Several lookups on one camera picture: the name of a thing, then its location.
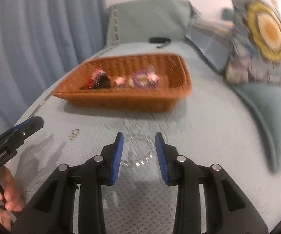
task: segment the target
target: blue curtain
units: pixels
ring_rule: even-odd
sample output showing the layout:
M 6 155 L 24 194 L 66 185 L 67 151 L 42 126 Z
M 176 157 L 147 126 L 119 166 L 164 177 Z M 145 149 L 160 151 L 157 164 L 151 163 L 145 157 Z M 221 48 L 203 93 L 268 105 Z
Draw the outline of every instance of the blue curtain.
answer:
M 0 134 L 104 46 L 104 0 L 0 0 Z

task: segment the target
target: human hand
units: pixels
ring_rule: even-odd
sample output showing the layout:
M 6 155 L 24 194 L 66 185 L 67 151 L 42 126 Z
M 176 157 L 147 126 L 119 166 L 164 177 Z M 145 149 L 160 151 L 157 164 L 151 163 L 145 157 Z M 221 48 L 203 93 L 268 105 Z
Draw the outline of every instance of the human hand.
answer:
M 4 179 L 5 179 L 5 189 L 4 197 L 6 200 L 5 208 L 8 211 L 19 212 L 23 210 L 24 202 L 20 197 L 19 190 L 16 188 L 15 179 L 13 178 L 11 172 L 4 168 Z M 2 194 L 0 193 L 0 201 L 3 199 Z M 0 223 L 9 231 L 11 230 L 11 221 L 5 210 L 0 208 Z

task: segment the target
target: floral pillow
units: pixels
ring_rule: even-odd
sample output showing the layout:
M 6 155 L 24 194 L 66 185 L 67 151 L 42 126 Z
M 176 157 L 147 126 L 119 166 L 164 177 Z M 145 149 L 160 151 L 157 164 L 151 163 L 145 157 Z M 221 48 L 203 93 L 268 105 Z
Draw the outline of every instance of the floral pillow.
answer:
M 232 2 L 235 28 L 227 81 L 281 84 L 281 13 L 269 0 Z

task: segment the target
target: orange basket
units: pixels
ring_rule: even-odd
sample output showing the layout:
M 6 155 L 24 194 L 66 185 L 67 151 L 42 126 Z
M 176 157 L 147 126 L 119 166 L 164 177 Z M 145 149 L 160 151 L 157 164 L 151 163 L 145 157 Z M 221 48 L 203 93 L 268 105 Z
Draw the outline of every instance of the orange basket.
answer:
M 151 64 L 159 76 L 156 89 L 130 87 L 128 82 L 135 71 Z M 111 82 L 109 89 L 81 90 L 88 78 L 101 68 Z M 116 77 L 126 79 L 117 89 Z M 172 110 L 177 102 L 191 92 L 191 80 L 184 59 L 177 54 L 158 53 L 103 57 L 84 61 L 55 88 L 54 96 L 76 106 L 108 109 L 128 109 L 142 112 Z

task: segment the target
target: bed sheet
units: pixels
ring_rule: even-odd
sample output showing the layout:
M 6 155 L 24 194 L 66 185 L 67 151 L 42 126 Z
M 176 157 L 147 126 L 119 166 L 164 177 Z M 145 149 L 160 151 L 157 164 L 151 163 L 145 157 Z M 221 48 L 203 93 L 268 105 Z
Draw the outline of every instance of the bed sheet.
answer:
M 59 164 L 84 163 L 113 143 L 116 133 L 122 131 L 126 142 L 131 135 L 141 136 L 146 150 L 137 151 L 126 144 L 122 159 L 133 160 L 134 164 L 122 165 L 116 184 L 102 188 L 107 233 L 172 233 L 176 187 L 164 185 L 156 154 L 150 149 L 155 133 L 162 131 L 166 143 L 196 164 L 222 165 L 271 231 L 281 219 L 281 173 L 270 172 L 255 121 L 222 78 L 185 42 L 174 42 L 163 49 L 149 43 L 127 43 L 103 56 L 153 52 L 173 52 L 184 58 L 192 78 L 192 93 L 172 112 L 160 114 L 77 108 L 51 96 L 37 113 L 44 119 L 44 128 L 28 138 L 7 163 L 26 201 Z M 31 109 L 21 120 L 30 114 Z M 70 140 L 75 128 L 80 134 Z M 204 201 L 201 203 L 204 232 Z M 77 233 L 77 216 L 74 226 Z

